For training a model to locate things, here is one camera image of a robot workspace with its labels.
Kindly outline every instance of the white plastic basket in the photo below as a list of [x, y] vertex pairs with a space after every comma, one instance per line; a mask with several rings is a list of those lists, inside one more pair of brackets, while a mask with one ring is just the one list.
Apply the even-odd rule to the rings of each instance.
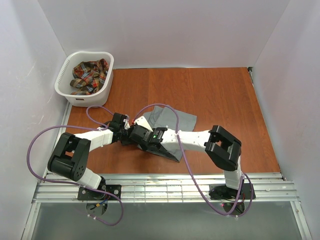
[[[103, 87], [96, 93], [91, 95], [71, 95], [75, 91], [75, 88], [70, 86], [70, 82], [74, 79], [72, 71], [75, 66], [81, 62], [98, 61], [105, 59], [109, 64], [109, 71], [104, 81]], [[112, 80], [114, 78], [113, 73], [114, 57], [105, 51], [77, 51], [68, 56], [56, 78], [54, 89], [55, 91], [64, 96], [73, 106], [76, 107], [89, 107], [91, 105], [102, 106], [106, 103]]]

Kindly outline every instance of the wooden floor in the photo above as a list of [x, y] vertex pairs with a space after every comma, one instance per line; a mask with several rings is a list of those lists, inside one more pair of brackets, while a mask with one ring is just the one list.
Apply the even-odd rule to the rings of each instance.
[[[280, 172], [250, 76], [246, 68], [150, 68], [116, 69], [107, 103], [112, 112], [133, 118], [144, 106], [169, 104], [197, 116], [194, 131], [221, 125], [242, 142], [241, 168], [245, 173]], [[112, 116], [100, 108], [90, 109], [100, 122]], [[69, 125], [96, 128], [86, 108], [72, 107]], [[67, 129], [69, 133], [81, 133]], [[221, 173], [205, 154], [186, 151], [195, 174]], [[96, 173], [185, 174], [185, 161], [143, 152], [120, 142], [89, 154], [87, 167]]]

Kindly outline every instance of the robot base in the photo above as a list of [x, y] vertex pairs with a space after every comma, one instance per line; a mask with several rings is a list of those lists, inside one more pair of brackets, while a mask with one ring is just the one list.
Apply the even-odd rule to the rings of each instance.
[[[103, 185], [102, 191], [116, 195], [118, 198], [121, 198], [121, 185]], [[84, 187], [79, 188], [78, 200], [79, 201], [103, 201], [105, 194], [90, 191]], [[109, 196], [108, 201], [116, 200], [113, 196]]]
[[[227, 187], [226, 185], [215, 185], [215, 184], [210, 184], [209, 185], [209, 195], [211, 200], [230, 200], [230, 199], [235, 199], [238, 190], [232, 189]], [[243, 199], [243, 194], [244, 194], [244, 199], [249, 200], [251, 198], [251, 186], [249, 183], [243, 183], [242, 184], [242, 189], [240, 192], [240, 197], [239, 200]], [[253, 198], [256, 199], [256, 194], [255, 190], [253, 189]]]

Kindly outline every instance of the white backdrop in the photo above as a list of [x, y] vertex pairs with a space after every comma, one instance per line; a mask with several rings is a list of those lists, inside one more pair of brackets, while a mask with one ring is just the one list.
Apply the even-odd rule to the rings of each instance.
[[289, 0], [38, 0], [66, 54], [116, 68], [253, 66]]
[[291, 0], [254, 66], [254, 86], [283, 175], [319, 239], [320, 2]]
[[[0, 1], [0, 239], [21, 238], [37, 180], [27, 148], [41, 130], [61, 123], [65, 100], [54, 82], [66, 55], [36, 0]], [[43, 175], [57, 131], [41, 137], [32, 166]]]

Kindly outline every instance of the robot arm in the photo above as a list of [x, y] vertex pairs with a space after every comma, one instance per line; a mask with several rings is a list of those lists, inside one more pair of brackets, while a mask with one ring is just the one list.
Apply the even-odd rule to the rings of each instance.
[[[223, 170], [228, 191], [239, 189], [243, 173], [240, 167], [241, 142], [237, 138], [217, 125], [207, 131], [180, 131], [179, 136], [185, 150], [206, 152]], [[138, 144], [144, 151], [162, 152], [169, 158], [169, 151], [180, 149], [174, 130], [166, 127], [152, 129], [144, 117], [129, 126], [126, 115], [115, 113], [108, 129], [75, 135], [63, 133], [49, 159], [48, 170], [83, 186], [100, 189], [105, 180], [87, 168], [89, 152], [117, 141], [122, 145]]]
[[89, 152], [125, 138], [129, 129], [128, 117], [115, 113], [108, 129], [70, 134], [63, 133], [49, 159], [49, 171], [92, 189], [100, 189], [104, 179], [87, 168]]
[[[152, 130], [147, 120], [142, 116], [135, 122], [136, 127], [130, 137], [139, 143], [143, 150], [151, 152], [172, 152], [180, 149], [175, 130], [157, 127]], [[180, 131], [180, 141], [185, 150], [204, 152], [213, 163], [223, 170], [225, 185], [234, 190], [239, 189], [241, 171], [241, 141], [226, 131], [223, 127], [214, 125], [206, 131]]]

